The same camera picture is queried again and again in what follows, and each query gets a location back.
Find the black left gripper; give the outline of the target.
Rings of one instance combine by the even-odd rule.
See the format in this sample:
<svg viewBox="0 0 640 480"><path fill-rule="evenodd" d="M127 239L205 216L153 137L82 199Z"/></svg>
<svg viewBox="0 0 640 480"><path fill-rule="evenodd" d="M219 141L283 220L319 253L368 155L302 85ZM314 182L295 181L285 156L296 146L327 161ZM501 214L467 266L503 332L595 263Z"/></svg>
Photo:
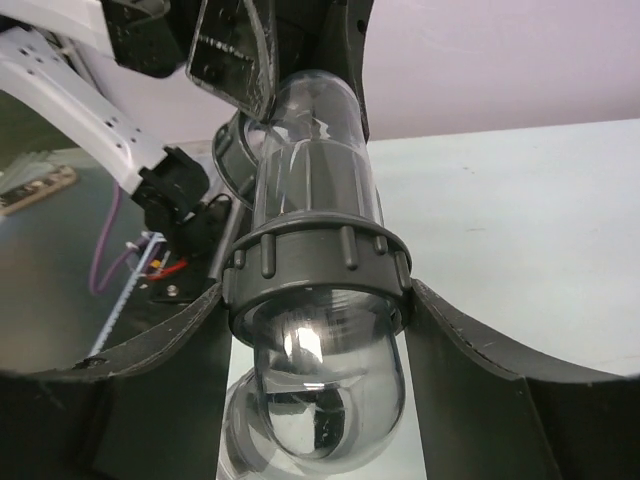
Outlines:
<svg viewBox="0 0 640 480"><path fill-rule="evenodd" d="M248 117L266 120L276 98L278 56L281 75L304 70L320 36L319 68L353 90L368 141L363 64L372 9L368 0L204 1L187 77Z"/></svg>

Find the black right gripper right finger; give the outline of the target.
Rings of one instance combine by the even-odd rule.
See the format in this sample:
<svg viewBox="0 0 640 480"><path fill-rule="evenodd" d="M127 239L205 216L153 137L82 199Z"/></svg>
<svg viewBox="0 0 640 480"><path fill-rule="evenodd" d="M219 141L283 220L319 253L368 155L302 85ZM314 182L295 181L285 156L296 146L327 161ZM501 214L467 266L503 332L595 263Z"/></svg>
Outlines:
<svg viewBox="0 0 640 480"><path fill-rule="evenodd" d="M406 341L431 479L635 479L639 379L525 346L413 284Z"/></svg>

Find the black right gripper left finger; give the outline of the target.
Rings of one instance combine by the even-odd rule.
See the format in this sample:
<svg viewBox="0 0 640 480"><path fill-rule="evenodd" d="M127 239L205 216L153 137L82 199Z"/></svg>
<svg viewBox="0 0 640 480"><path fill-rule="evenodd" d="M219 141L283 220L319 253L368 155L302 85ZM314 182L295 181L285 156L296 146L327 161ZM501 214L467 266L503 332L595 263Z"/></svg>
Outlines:
<svg viewBox="0 0 640 480"><path fill-rule="evenodd" d="M230 357L222 289L71 368L1 375L5 479L212 479Z"/></svg>

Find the clear elbow pipe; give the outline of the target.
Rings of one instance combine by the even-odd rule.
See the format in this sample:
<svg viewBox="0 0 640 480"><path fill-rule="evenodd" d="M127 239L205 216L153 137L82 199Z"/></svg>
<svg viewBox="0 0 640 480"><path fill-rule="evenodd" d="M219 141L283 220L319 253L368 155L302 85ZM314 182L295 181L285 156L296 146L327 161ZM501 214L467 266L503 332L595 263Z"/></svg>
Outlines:
<svg viewBox="0 0 640 480"><path fill-rule="evenodd" d="M396 336L411 266L377 214L255 212L234 244L224 297L254 355L253 429L289 472L346 473L391 442L406 402Z"/></svg>
<svg viewBox="0 0 640 480"><path fill-rule="evenodd" d="M358 99L329 72L290 76L265 123L237 112L217 131L212 154L254 227L300 212L383 222Z"/></svg>

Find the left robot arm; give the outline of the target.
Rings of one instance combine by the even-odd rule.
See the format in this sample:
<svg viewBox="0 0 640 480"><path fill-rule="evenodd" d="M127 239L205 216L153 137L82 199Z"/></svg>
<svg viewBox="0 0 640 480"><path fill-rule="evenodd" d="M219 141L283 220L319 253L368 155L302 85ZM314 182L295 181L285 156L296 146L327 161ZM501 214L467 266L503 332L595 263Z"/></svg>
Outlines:
<svg viewBox="0 0 640 480"><path fill-rule="evenodd" d="M146 226L186 257L216 240L203 204L204 168L141 131L70 68L46 32L94 48L119 66L198 87L265 122L290 75L323 70L364 94L369 1L5 1L1 88L84 149L144 212Z"/></svg>

